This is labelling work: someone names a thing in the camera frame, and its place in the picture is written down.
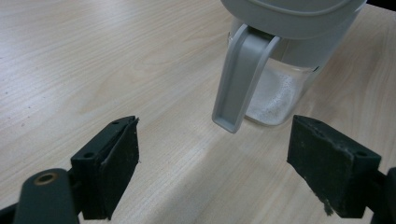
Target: table surface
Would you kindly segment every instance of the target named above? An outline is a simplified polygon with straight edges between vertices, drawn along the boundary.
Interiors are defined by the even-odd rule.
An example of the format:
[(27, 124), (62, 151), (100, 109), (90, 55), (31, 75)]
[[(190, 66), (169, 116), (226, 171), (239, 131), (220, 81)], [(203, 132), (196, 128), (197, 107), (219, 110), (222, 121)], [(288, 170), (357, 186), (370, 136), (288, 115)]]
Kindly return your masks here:
[[(212, 122), (231, 19), (209, 0), (1, 1), (0, 206), (136, 115), (140, 163), (111, 223), (369, 223), (326, 216), (286, 163), (290, 119)], [(382, 155), (381, 172), (396, 166), (395, 49), (394, 12), (366, 6), (293, 111)]]

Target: wood grain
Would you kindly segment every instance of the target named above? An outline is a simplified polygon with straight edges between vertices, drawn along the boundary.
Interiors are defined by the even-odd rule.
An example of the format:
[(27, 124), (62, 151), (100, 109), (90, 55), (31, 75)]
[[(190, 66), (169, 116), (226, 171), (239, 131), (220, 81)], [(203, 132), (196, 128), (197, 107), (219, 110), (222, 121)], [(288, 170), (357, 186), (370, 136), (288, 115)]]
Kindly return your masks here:
[[(365, 7), (293, 112), (381, 154), (382, 172), (396, 166), (394, 16)], [(141, 163), (112, 223), (369, 223), (326, 216), (286, 163), (290, 120), (211, 121), (230, 23), (220, 1), (1, 1), (0, 206), (136, 115)]]

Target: clear plastic pitcher body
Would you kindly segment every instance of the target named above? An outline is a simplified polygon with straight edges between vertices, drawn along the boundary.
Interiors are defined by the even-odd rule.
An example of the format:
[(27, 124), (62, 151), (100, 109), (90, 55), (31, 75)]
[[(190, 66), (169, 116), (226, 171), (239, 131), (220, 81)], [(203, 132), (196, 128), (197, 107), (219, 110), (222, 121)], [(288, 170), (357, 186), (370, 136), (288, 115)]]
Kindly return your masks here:
[(260, 124), (281, 124), (318, 73), (317, 68), (296, 67), (270, 58), (246, 115)]

